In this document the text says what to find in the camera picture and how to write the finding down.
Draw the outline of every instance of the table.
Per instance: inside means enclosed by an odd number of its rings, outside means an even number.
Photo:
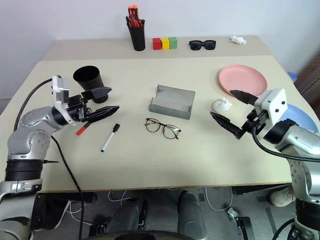
[[[77,40],[53,45],[0,116],[0,178],[3,179],[6,167],[7,139],[28,93],[38,83],[59,74],[68,80],[69,95],[77,95],[83,89],[73,80],[74,71],[94,65],[100,69],[104,85],[113,90],[107,102],[90,101],[88,105],[92,110],[107,105],[119,105],[120,109],[92,124],[81,136],[76,136],[76,132],[83,123],[68,125],[54,134],[84,191],[290,182],[286,159],[263,152],[249,134],[236,140],[209,113],[215,100],[226,97],[233,107],[224,115],[237,126],[245,122],[252,106],[228,95],[218,84],[222,68],[242,64],[260,71],[269,89],[284,88],[288,102],[302,108],[320,127],[314,111],[264,43],[255,36],[244,38],[246,45],[230,43],[227,37],[207,38],[217,40],[214,51],[189,50],[188,41],[192,38],[179,38],[178,49],[167,51],[153,51],[148,41],[145,51],[135,52],[129,39]],[[149,112],[158,84],[195,91],[190,120]],[[33,95],[25,111],[53,103],[51,86],[46,84]],[[148,132],[144,126],[148,117],[179,127],[179,140],[166,139],[161,132]],[[100,148],[116,122],[121,122],[121,127],[102,153]],[[272,147],[265,141],[263,144]],[[46,159],[59,163],[43,166],[42,191],[75,191],[53,141]]]

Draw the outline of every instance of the white sneaker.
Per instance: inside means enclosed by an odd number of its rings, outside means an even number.
[[[275,207],[284,207],[296,200],[292,186],[289,185],[280,191],[274,191],[269,197],[270,203]]]

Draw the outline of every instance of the white wall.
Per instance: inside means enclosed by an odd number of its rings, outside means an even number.
[[[0,0],[0,99],[54,40],[128,38],[129,4],[147,37],[258,35],[295,73],[320,50],[320,0]]]

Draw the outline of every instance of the pink plate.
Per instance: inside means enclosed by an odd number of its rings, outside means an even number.
[[[230,90],[241,90],[255,96],[260,96],[267,90],[265,77],[252,67],[245,65],[230,65],[219,73],[222,88],[230,94]]]

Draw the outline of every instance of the blue plate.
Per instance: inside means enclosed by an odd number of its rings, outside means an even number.
[[[294,105],[288,104],[288,109],[280,118],[282,121],[286,119],[295,121],[300,127],[318,132],[317,125],[311,119],[311,117]]]

